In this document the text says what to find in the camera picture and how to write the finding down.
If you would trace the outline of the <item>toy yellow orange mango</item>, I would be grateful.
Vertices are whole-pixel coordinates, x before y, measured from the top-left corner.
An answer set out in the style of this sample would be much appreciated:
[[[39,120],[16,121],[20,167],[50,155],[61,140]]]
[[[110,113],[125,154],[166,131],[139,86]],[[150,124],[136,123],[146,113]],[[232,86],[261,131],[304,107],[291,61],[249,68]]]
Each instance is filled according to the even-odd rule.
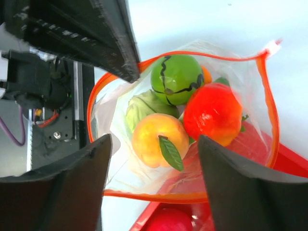
[[[184,170],[182,160],[189,149],[189,136],[175,117],[160,113],[146,116],[137,124],[131,143],[146,166]]]

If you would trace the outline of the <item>clear zip top bag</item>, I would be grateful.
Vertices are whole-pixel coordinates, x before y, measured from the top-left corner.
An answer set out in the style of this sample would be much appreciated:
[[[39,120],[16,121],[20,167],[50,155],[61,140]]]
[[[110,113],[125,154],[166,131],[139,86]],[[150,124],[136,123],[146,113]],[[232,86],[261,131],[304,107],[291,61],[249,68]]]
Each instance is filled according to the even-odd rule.
[[[280,47],[274,40],[242,58],[197,40],[141,62],[134,83],[103,75],[87,107],[90,140],[105,134],[113,140],[103,195],[207,201],[200,135],[273,167],[280,124],[266,62]]]

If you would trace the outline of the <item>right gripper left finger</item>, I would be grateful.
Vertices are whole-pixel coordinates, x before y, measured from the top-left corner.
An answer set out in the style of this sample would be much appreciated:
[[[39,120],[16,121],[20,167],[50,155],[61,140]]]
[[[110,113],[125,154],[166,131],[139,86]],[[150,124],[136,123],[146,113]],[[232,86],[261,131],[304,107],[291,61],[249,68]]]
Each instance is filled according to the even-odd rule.
[[[2,177],[1,230],[96,230],[111,152],[106,134],[51,164]]]

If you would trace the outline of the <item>toy whole watermelon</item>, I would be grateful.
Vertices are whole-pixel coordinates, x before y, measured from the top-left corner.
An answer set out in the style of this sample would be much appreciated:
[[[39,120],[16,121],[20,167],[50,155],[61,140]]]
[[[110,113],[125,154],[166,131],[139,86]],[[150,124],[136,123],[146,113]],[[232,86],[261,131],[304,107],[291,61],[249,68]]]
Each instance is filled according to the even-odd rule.
[[[151,86],[157,97],[169,105],[183,105],[205,83],[204,72],[191,55],[166,55],[151,72]]]

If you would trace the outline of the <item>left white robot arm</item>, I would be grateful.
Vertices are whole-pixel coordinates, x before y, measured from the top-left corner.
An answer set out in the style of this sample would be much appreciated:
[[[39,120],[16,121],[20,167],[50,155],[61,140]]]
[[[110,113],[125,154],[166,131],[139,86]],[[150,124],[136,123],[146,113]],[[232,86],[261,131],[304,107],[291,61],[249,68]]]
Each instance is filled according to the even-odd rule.
[[[56,62],[10,50],[4,99],[23,108],[59,109],[67,102],[68,60],[104,69],[133,83],[139,55],[124,0],[3,0],[0,23],[30,46],[55,55]]]

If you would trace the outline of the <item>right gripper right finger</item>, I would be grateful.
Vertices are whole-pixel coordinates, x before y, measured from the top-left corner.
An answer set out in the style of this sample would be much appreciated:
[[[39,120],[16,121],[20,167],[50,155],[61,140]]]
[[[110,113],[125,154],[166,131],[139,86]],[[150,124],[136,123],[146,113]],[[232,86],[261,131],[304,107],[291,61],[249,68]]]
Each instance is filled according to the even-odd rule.
[[[216,230],[307,230],[307,178],[259,165],[204,135],[198,152]]]

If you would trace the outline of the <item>toy green cabbage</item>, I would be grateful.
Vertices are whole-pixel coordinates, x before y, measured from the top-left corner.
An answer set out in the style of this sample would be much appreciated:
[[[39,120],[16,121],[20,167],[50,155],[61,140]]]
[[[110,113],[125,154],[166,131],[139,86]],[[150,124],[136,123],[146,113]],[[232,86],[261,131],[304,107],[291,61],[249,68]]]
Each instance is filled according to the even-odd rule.
[[[177,107],[162,102],[152,90],[133,96],[126,111],[126,121],[131,132],[146,116],[161,113],[175,118],[180,116]]]

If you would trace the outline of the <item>toy watermelon slice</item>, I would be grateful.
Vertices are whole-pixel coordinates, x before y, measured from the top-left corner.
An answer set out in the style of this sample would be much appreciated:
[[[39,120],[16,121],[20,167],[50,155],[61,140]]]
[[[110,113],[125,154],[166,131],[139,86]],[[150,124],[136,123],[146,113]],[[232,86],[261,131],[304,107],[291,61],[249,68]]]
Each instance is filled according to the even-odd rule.
[[[266,166],[271,158],[272,137],[263,131],[259,135],[255,127],[249,122],[244,121],[243,126],[245,131],[240,132],[227,148]]]

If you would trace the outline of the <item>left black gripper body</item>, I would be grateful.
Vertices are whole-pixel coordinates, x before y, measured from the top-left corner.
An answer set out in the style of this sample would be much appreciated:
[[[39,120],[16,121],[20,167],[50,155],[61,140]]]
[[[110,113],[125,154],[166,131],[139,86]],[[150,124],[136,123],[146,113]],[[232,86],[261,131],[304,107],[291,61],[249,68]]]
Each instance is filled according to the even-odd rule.
[[[139,54],[124,0],[3,0],[0,22],[30,46],[133,83]]]

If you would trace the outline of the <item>toy red orange tomato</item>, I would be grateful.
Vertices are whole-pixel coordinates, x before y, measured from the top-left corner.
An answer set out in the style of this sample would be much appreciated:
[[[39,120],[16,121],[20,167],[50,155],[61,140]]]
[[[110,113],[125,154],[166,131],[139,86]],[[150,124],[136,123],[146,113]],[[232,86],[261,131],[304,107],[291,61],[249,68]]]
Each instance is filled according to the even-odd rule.
[[[198,141],[205,135],[228,146],[242,128],[243,107],[231,88],[221,83],[200,87],[189,99],[183,113],[187,134]]]

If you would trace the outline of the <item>toy orange tangerine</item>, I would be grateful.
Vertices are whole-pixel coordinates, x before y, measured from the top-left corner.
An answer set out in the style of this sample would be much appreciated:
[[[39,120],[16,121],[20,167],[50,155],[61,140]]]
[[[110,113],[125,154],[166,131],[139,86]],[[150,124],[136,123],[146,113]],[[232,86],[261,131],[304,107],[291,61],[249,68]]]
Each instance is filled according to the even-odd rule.
[[[204,76],[204,84],[209,84],[212,82],[212,75],[211,73],[203,66],[201,65],[203,76]]]

